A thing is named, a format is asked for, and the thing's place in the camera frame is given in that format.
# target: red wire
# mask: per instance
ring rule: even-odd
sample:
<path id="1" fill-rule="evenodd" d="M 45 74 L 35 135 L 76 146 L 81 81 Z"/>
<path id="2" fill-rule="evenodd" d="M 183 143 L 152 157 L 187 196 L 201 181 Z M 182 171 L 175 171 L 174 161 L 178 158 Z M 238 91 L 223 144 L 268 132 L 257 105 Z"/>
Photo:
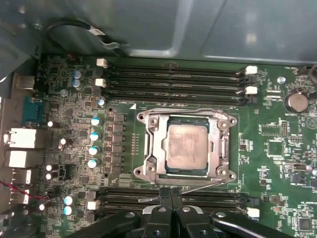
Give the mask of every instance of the red wire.
<path id="1" fill-rule="evenodd" d="M 47 199 L 47 197 L 43 197 L 43 196 L 33 196 L 33 195 L 30 195 L 30 194 L 28 194 L 26 191 L 22 191 L 22 190 L 18 189 L 17 187 L 12 186 L 12 185 L 9 184 L 9 183 L 2 182 L 1 180 L 0 180 L 0 183 L 1 183 L 3 186 L 9 187 L 9 188 L 10 188 L 11 190 L 13 190 L 13 191 L 17 191 L 17 192 L 19 192 L 19 193 L 22 193 L 22 194 L 27 195 L 27 196 L 29 196 L 30 198 L 34 198 L 34 199 L 37 199 L 37 200 Z"/>

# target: capacitor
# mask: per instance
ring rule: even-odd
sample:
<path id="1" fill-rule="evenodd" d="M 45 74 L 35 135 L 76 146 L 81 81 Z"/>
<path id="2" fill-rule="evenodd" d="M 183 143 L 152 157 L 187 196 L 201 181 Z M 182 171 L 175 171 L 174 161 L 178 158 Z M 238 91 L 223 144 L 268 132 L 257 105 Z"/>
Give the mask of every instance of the capacitor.
<path id="1" fill-rule="evenodd" d="M 58 169 L 59 169 L 58 164 L 46 165 L 46 171 L 48 171 L 48 172 L 58 170 Z"/>
<path id="2" fill-rule="evenodd" d="M 59 142 L 61 145 L 71 145 L 73 143 L 73 140 L 69 138 L 68 139 L 63 138 Z"/>
<path id="3" fill-rule="evenodd" d="M 78 70 L 74 70 L 73 72 L 73 79 L 77 79 L 77 80 L 82 80 L 83 79 L 83 74 L 78 71 Z"/>
<path id="4" fill-rule="evenodd" d="M 77 90 L 81 90 L 83 88 L 83 85 L 82 83 L 78 80 L 78 79 L 74 79 L 72 82 L 71 82 L 71 85 L 77 89 Z"/>
<path id="5" fill-rule="evenodd" d="M 53 203 L 50 200 L 47 200 L 45 202 L 43 202 L 41 205 L 39 205 L 39 210 L 40 211 L 44 211 L 45 209 L 52 207 Z"/>
<path id="6" fill-rule="evenodd" d="M 97 125 L 101 125 L 102 123 L 103 121 L 98 117 L 94 117 L 91 119 L 91 125 L 97 126 Z"/>
<path id="7" fill-rule="evenodd" d="M 50 127 L 50 128 L 60 128 L 60 124 L 59 124 L 59 122 L 57 122 L 57 121 L 49 121 L 48 122 L 48 127 Z"/>
<path id="8" fill-rule="evenodd" d="M 73 215 L 74 214 L 74 211 L 75 211 L 75 207 L 74 205 L 70 205 L 70 206 L 66 206 L 64 207 L 64 214 L 66 216 L 70 216 L 70 215 Z"/>
<path id="9" fill-rule="evenodd" d="M 70 194 L 70 195 L 68 195 L 67 197 L 64 198 L 64 203 L 67 206 L 73 204 L 74 201 L 75 201 L 75 195 L 74 194 Z"/>
<path id="10" fill-rule="evenodd" d="M 95 167 L 97 167 L 99 165 L 99 160 L 98 159 L 91 159 L 88 161 L 87 165 L 90 169 L 94 169 Z"/>
<path id="11" fill-rule="evenodd" d="M 290 113 L 302 113 L 308 108 L 309 98 L 301 89 L 292 90 L 286 95 L 284 105 Z"/>
<path id="12" fill-rule="evenodd" d="M 100 98 L 98 100 L 98 105 L 101 107 L 101 108 L 104 108 L 106 106 L 106 101 L 102 98 Z"/>
<path id="13" fill-rule="evenodd" d="M 89 148 L 88 152 L 90 155 L 96 155 L 100 152 L 100 148 L 98 146 L 92 146 Z"/>
<path id="14" fill-rule="evenodd" d="M 97 132 L 93 132 L 90 134 L 90 139 L 92 141 L 100 140 L 100 138 L 101 138 L 101 135 Z"/>
<path id="15" fill-rule="evenodd" d="M 60 92 L 59 92 L 60 96 L 61 97 L 67 97 L 68 96 L 68 90 L 67 89 L 62 89 Z"/>
<path id="16" fill-rule="evenodd" d="M 58 177 L 58 172 L 56 172 L 56 171 L 53 171 L 53 172 L 48 173 L 48 174 L 45 175 L 45 178 L 47 180 L 55 179 L 57 177 Z"/>

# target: blue-topped capacitor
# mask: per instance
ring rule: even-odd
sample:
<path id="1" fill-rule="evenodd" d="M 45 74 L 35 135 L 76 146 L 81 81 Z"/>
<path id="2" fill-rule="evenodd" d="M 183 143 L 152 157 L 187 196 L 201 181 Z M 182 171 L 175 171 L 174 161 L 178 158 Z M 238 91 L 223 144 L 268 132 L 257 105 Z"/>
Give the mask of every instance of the blue-topped capacitor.
<path id="1" fill-rule="evenodd" d="M 72 82 L 71 82 L 71 85 L 77 89 L 77 90 L 81 90 L 83 88 L 83 85 L 82 83 L 78 80 L 78 79 L 74 79 Z"/>
<path id="2" fill-rule="evenodd" d="M 106 106 L 106 101 L 104 99 L 100 98 L 98 100 L 98 105 L 99 105 L 99 107 L 104 108 Z"/>
<path id="3" fill-rule="evenodd" d="M 94 117 L 91 119 L 91 125 L 97 126 L 97 125 L 101 125 L 102 123 L 103 121 L 98 117 Z"/>
<path id="4" fill-rule="evenodd" d="M 64 207 L 64 214 L 66 216 L 70 216 L 74 214 L 75 207 L 73 205 Z"/>
<path id="5" fill-rule="evenodd" d="M 91 139 L 92 141 L 100 140 L 100 138 L 101 138 L 101 136 L 100 136 L 100 134 L 97 133 L 97 132 L 93 132 L 93 133 L 90 134 L 90 139 Z"/>
<path id="6" fill-rule="evenodd" d="M 74 201 L 75 201 L 75 196 L 73 194 L 70 194 L 70 195 L 68 195 L 67 197 L 64 198 L 64 203 L 67 206 L 73 204 Z"/>
<path id="7" fill-rule="evenodd" d="M 78 79 L 78 80 L 82 80 L 83 79 L 83 74 L 78 71 L 78 70 L 74 70 L 73 72 L 73 79 Z"/>
<path id="8" fill-rule="evenodd" d="M 98 159 L 91 159 L 88 161 L 87 165 L 90 169 L 94 169 L 95 167 L 97 167 L 99 165 L 99 160 Z"/>
<path id="9" fill-rule="evenodd" d="M 98 146 L 92 146 L 88 150 L 90 155 L 96 155 L 100 152 L 100 148 Z"/>

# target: green circuit board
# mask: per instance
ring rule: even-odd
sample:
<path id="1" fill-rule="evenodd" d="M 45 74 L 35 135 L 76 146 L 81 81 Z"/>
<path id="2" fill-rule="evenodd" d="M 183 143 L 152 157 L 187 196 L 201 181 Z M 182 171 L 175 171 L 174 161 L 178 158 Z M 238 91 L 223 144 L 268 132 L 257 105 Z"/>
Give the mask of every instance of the green circuit board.
<path id="1" fill-rule="evenodd" d="M 162 66 L 165 63 L 176 63 L 180 67 L 198 69 L 238 70 L 247 66 L 163 59 L 107 60 L 116 65 Z M 44 86 L 49 89 L 49 96 L 44 100 L 45 120 L 55 120 L 62 124 L 62 129 L 53 130 L 53 147 L 46 155 L 46 163 L 71 163 L 76 166 L 72 180 L 61 184 L 60 200 L 43 214 L 42 234 L 48 238 L 65 237 L 89 225 L 85 218 L 63 215 L 62 198 L 68 194 L 97 190 L 101 186 L 155 187 L 136 179 L 132 173 L 144 160 L 145 127 L 137 121 L 137 113 L 153 108 L 213 108 L 221 109 L 238 119 L 238 124 L 230 129 L 229 148 L 229 167 L 238 178 L 235 182 L 209 190 L 246 192 L 258 197 L 261 199 L 260 223 L 295 237 L 316 237 L 317 189 L 311 186 L 316 178 L 310 169 L 290 169 L 292 164 L 304 164 L 312 169 L 317 166 L 316 101 L 309 101 L 308 110 L 299 114 L 288 112 L 284 105 L 285 96 L 293 89 L 300 88 L 307 93 L 315 91 L 315 86 L 307 77 L 297 76 L 296 67 L 258 65 L 258 102 L 243 107 L 115 101 L 109 102 L 104 108 L 98 107 L 99 97 L 92 92 L 95 67 L 96 58 L 93 57 L 68 62 L 56 56 L 44 57 L 39 67 L 39 78 L 45 79 Z M 85 75 L 81 90 L 71 87 L 74 70 Z M 277 82 L 281 76 L 286 79 L 284 84 Z M 67 97 L 60 96 L 62 89 L 69 90 Z M 115 122 L 114 115 L 125 115 L 125 121 Z M 103 121 L 101 126 L 91 126 L 91 118 L 95 116 Z M 123 125 L 125 131 L 113 132 L 114 125 Z M 103 139 L 90 141 L 89 135 L 93 131 L 101 134 Z M 96 169 L 89 169 L 89 147 L 110 146 L 112 142 L 107 141 L 107 138 L 116 134 L 124 135 L 125 138 L 124 142 L 116 143 L 124 146 L 124 152 L 120 153 L 124 158 L 121 172 L 111 172 L 111 164 L 107 160 L 111 153 L 107 151 L 95 156 L 101 164 Z M 59 150 L 57 144 L 62 137 L 73 138 L 73 146 Z M 85 212 L 85 209 L 85 201 L 78 201 L 76 210 Z"/>

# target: screw hole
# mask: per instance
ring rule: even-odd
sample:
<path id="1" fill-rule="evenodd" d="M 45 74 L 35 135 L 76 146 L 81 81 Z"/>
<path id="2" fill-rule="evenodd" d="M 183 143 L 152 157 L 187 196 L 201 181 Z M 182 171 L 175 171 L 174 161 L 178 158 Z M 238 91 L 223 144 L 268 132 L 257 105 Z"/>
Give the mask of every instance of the screw hole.
<path id="1" fill-rule="evenodd" d="M 153 234 L 158 237 L 160 235 L 160 231 L 156 230 L 156 231 L 153 232 Z"/>
<path id="2" fill-rule="evenodd" d="M 208 232 L 207 232 L 206 230 L 201 230 L 201 231 L 200 231 L 200 234 L 206 236 L 206 235 L 208 234 Z"/>

